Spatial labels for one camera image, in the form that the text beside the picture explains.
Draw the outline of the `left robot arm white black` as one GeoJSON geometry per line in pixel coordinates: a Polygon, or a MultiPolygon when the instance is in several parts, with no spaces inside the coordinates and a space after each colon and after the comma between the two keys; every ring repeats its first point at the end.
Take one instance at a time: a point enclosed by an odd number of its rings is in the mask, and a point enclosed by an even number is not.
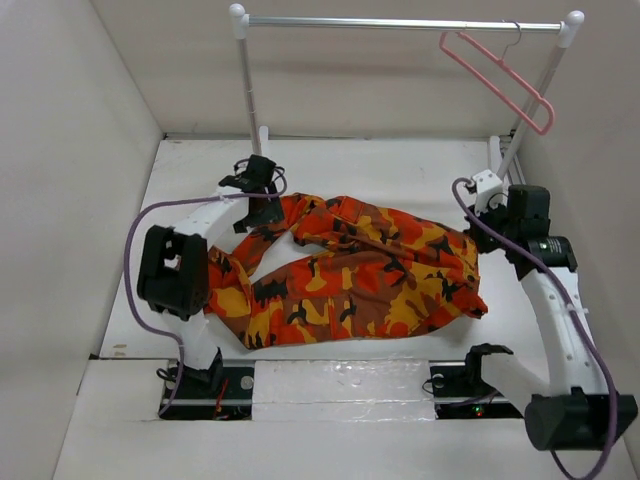
{"type": "Polygon", "coordinates": [[[146,231],[138,276],[124,271],[127,301],[141,299],[166,325],[152,327],[136,315],[144,330],[177,343],[176,371],[165,375],[175,387],[190,385],[205,397],[222,387],[222,354],[204,314],[210,298],[208,253],[229,231],[245,233],[281,221],[286,188],[283,167],[252,154],[235,164],[212,195],[190,200],[191,214],[146,231]]]}

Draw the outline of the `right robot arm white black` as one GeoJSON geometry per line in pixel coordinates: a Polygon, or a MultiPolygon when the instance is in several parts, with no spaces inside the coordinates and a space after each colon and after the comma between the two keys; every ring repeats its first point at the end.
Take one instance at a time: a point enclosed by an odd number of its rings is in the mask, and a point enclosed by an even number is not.
{"type": "Polygon", "coordinates": [[[501,249],[525,292],[540,332],[547,378],[529,370],[509,348],[472,349],[462,381],[473,393],[496,389],[523,416],[539,451],[608,454],[638,415],[633,396],[617,391],[597,351],[578,289],[569,240],[550,233],[550,193],[539,186],[503,186],[460,178],[452,186],[475,195],[463,210],[482,253],[501,249]]]}

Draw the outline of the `orange camouflage trousers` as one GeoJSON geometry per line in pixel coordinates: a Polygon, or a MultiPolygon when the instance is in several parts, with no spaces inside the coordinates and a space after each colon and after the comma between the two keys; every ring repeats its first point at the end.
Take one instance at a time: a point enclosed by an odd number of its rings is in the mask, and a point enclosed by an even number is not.
{"type": "Polygon", "coordinates": [[[205,312],[246,348],[403,339],[486,314],[466,234],[348,196],[281,205],[280,222],[209,252],[205,312]]]}

